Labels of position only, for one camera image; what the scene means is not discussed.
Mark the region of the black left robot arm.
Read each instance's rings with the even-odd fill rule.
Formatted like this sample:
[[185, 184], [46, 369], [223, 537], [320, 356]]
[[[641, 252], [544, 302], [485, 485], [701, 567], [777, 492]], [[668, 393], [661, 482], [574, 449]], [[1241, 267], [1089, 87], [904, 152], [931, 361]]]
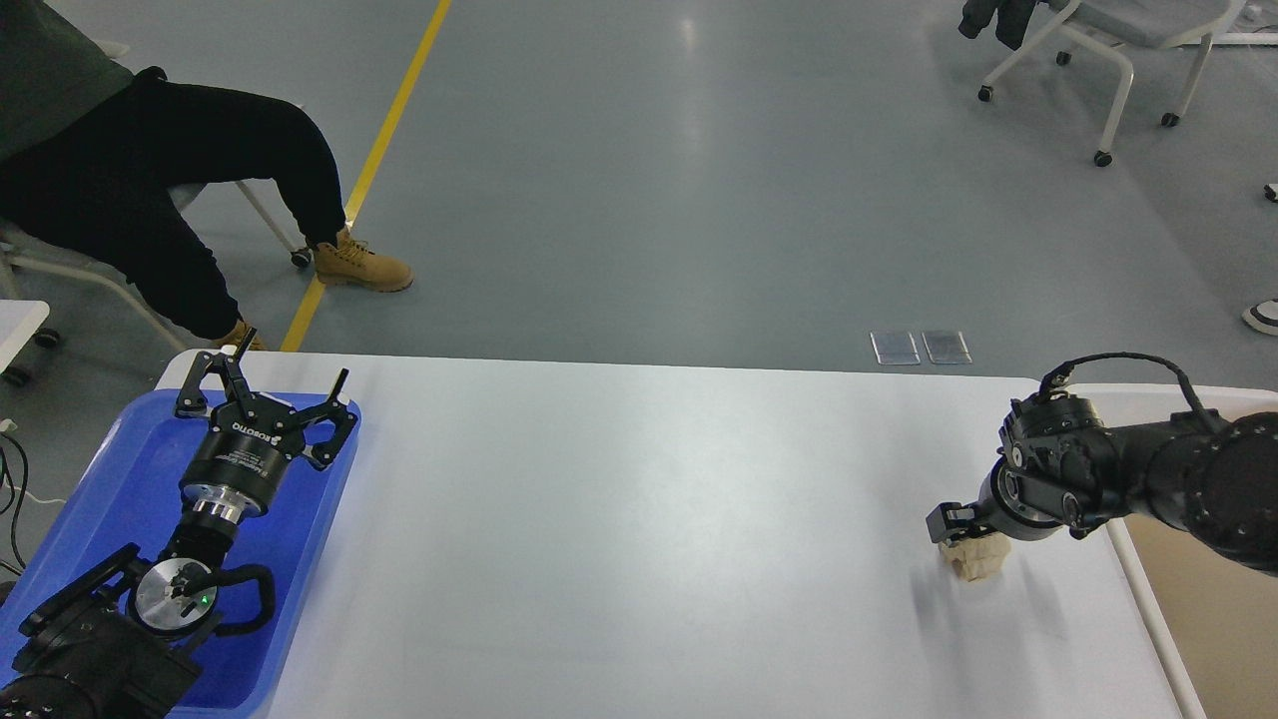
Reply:
[[243, 347], [119, 415], [3, 604], [5, 718], [265, 709], [357, 452], [359, 409], [250, 388]]

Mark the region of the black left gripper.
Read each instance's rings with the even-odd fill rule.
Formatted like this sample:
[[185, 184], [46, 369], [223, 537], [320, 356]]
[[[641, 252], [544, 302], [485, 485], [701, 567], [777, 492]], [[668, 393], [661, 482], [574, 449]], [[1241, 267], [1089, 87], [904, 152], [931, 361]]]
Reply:
[[[303, 409], [272, 395], [250, 395], [240, 347], [196, 354], [174, 404], [175, 418], [203, 418], [204, 441], [179, 481], [180, 501], [189, 513], [215, 517], [261, 517], [279, 496], [285, 474], [298, 458], [326, 470], [341, 453], [357, 427], [343, 388], [348, 368], [339, 370], [323, 401]], [[222, 386], [224, 404], [211, 406], [202, 382], [213, 374]], [[242, 395], [250, 395], [242, 400]], [[311, 441], [312, 427], [331, 427], [323, 441]]]

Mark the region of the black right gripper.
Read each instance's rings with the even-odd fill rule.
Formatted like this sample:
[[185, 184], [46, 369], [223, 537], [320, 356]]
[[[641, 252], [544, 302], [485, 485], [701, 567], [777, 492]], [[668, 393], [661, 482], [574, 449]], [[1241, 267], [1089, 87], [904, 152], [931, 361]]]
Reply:
[[935, 545], [975, 540], [990, 533], [1019, 541], [1040, 541], [1058, 533], [1062, 524], [1013, 497], [1013, 479], [1007, 461], [996, 461], [982, 481], [976, 502], [941, 502], [927, 515], [927, 533]]

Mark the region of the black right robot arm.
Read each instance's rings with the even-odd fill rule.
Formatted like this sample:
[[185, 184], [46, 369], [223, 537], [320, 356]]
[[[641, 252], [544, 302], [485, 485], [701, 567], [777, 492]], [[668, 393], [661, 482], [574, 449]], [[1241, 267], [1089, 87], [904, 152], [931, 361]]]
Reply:
[[1185, 412], [1105, 427], [1086, 397], [1068, 392], [1077, 367], [1077, 359], [1061, 363], [1033, 395], [1010, 401], [999, 457], [976, 501], [937, 504], [927, 517], [930, 541], [946, 549], [990, 535], [1036, 541], [1059, 527], [1082, 540], [1112, 518], [1140, 513], [1274, 576], [1275, 412], [1222, 418], [1173, 365]]

